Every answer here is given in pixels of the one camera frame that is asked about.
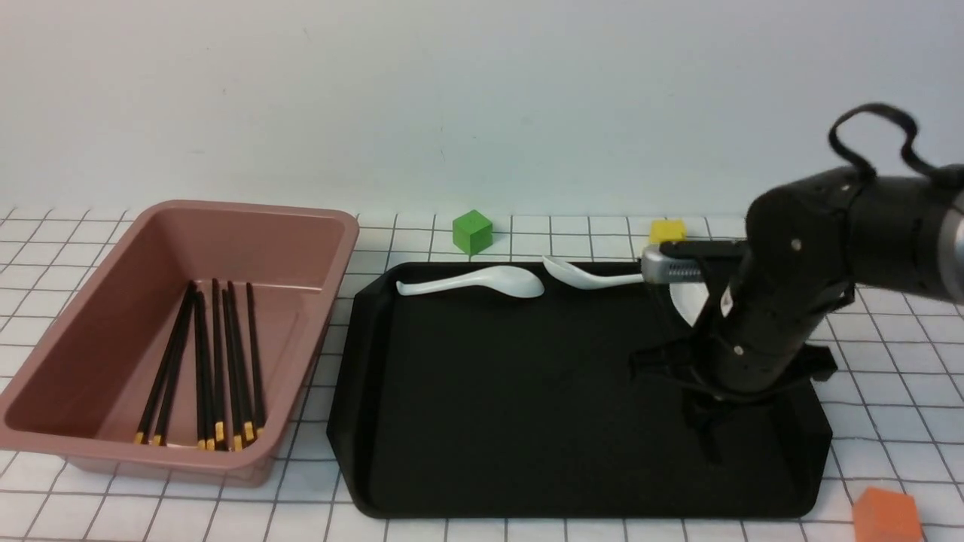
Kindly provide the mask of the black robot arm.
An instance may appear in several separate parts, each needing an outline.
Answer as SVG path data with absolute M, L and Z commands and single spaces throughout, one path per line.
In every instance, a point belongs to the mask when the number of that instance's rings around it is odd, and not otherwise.
M 634 373 L 682 389 L 686 425 L 717 461 L 714 429 L 733 412 L 825 381 L 837 366 L 808 339 L 857 285 L 962 302 L 962 168 L 924 176 L 830 169 L 768 190 L 734 241 L 648 246 L 652 284 L 703 282 L 708 298 L 685 336 L 646 346 Z

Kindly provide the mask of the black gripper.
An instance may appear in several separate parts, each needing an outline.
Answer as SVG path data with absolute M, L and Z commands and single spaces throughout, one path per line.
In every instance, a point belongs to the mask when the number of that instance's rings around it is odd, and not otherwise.
M 682 388 L 682 415 L 709 463 L 748 462 L 760 452 L 761 409 L 722 399 L 764 399 L 839 367 L 831 350 L 808 340 L 824 317 L 853 301 L 847 262 L 819 247 L 782 241 L 720 266 L 709 298 L 684 336 L 631 355 L 637 373 Z

